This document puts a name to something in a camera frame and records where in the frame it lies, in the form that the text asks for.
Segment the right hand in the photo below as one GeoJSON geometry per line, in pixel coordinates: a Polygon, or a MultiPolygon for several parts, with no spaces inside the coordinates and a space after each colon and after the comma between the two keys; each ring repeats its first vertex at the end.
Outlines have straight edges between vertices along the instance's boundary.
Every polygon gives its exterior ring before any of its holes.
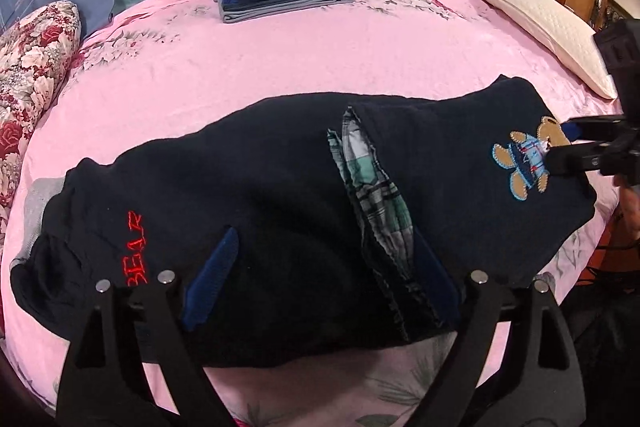
{"type": "Polygon", "coordinates": [[[615,175],[613,184],[618,187],[620,195],[620,209],[629,237],[634,244],[639,244],[640,236],[640,198],[636,189],[628,184],[627,179],[622,175],[615,175]]]}

